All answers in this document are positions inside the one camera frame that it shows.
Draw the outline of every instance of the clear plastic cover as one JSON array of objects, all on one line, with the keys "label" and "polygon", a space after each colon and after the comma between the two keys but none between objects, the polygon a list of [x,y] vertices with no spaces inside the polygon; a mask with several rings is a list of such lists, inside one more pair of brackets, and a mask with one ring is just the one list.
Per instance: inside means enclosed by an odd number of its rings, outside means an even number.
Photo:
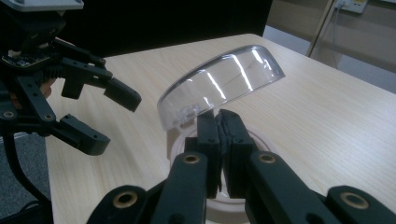
[{"label": "clear plastic cover", "polygon": [[162,95],[157,107],[164,130],[284,77],[263,46],[233,49],[192,69]]}]

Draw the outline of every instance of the metal screw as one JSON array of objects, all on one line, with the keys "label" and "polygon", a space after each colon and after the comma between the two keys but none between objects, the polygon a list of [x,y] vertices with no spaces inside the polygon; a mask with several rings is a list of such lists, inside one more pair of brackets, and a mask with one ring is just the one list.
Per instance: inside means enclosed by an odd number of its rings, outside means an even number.
[{"label": "metal screw", "polygon": [[189,163],[189,164],[194,164],[194,163],[197,163],[199,161],[199,157],[197,157],[195,155],[188,155],[188,156],[186,156],[184,158],[183,161],[186,162],[186,163]]},{"label": "metal screw", "polygon": [[344,203],[357,209],[367,209],[370,206],[367,200],[356,193],[342,192],[340,197]]},{"label": "metal screw", "polygon": [[261,154],[260,161],[265,163],[274,163],[276,161],[275,157],[268,154]]},{"label": "metal screw", "polygon": [[11,111],[6,111],[3,113],[4,117],[6,118],[13,118],[14,117],[14,113],[12,113]]},{"label": "metal screw", "polygon": [[48,114],[44,116],[45,119],[52,119],[52,115]]},{"label": "metal screw", "polygon": [[113,205],[117,208],[127,208],[137,202],[137,194],[134,191],[128,190],[121,192],[114,197]]}]

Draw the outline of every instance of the electrical outlet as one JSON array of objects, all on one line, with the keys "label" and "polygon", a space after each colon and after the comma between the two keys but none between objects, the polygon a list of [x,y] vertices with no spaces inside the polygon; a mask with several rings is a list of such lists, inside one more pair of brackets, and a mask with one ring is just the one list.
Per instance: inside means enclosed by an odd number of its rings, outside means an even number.
[{"label": "electrical outlet", "polygon": [[355,13],[363,13],[366,8],[368,0],[337,0],[335,7],[345,11],[351,11]]}]

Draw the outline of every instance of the wooden table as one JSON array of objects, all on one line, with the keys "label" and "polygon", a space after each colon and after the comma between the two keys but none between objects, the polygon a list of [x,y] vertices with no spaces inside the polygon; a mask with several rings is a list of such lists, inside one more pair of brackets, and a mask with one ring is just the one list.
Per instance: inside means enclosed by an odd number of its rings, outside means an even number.
[{"label": "wooden table", "polygon": [[214,56],[259,44],[273,54],[286,77],[223,108],[261,130],[309,188],[323,195],[333,186],[362,189],[396,212],[396,95],[255,35],[238,35],[107,58],[114,76],[138,91],[132,113],[90,86],[77,101],[49,103],[59,118],[70,113],[111,142],[92,157],[50,136],[49,181],[55,223],[86,223],[112,189],[150,189],[164,180],[166,132],[157,102],[179,77]]}]

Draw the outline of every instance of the black cable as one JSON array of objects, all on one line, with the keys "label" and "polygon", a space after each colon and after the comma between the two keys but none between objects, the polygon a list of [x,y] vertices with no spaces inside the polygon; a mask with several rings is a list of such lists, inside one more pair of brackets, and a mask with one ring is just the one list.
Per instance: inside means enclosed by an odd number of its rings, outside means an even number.
[{"label": "black cable", "polygon": [[31,193],[40,202],[50,203],[50,200],[43,193],[41,193],[40,190],[38,190],[24,174],[20,165],[20,161],[18,159],[14,135],[7,134],[3,136],[3,141],[9,167],[11,168],[11,171],[15,175],[17,180],[27,191],[29,191],[29,193]]},{"label": "black cable", "polygon": [[40,205],[41,202],[39,202],[39,201],[31,201],[31,202],[27,203],[23,208],[21,208],[20,212],[22,212],[22,211],[28,209],[30,206],[32,206],[32,205],[34,205],[34,204]]}]

